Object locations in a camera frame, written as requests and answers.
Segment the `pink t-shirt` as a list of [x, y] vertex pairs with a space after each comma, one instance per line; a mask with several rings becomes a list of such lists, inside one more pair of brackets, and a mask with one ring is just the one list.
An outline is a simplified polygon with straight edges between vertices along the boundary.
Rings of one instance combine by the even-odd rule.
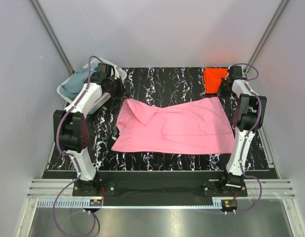
[[124, 101], [112, 150], [183, 155], [229, 154], [234, 135], [217, 97], [158, 108]]

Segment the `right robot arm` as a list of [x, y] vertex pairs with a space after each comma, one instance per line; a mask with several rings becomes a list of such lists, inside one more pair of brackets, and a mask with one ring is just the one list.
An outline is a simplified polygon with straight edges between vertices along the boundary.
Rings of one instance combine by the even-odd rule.
[[244, 169], [251, 142], [263, 124], [267, 103], [267, 98], [258, 95], [250, 86], [250, 81], [258, 77], [254, 66], [237, 63], [228, 67], [227, 76], [221, 79], [218, 88], [219, 97], [234, 94], [238, 100], [233, 116], [235, 142], [218, 184], [220, 193], [225, 196], [241, 190], [245, 186], [244, 179], [254, 178], [246, 175]]

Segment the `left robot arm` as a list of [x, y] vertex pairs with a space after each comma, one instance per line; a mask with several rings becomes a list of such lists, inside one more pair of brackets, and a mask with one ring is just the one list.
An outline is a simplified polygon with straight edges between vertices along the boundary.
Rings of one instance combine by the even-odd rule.
[[110, 98], [121, 99], [126, 96], [123, 82], [126, 72], [116, 65], [99, 62], [96, 70], [79, 68], [82, 88], [63, 110], [53, 114], [54, 141], [63, 155], [69, 156], [80, 181], [85, 181], [83, 189], [91, 196], [100, 192], [101, 184], [95, 180], [96, 170], [87, 147], [89, 129], [87, 115], [96, 111]]

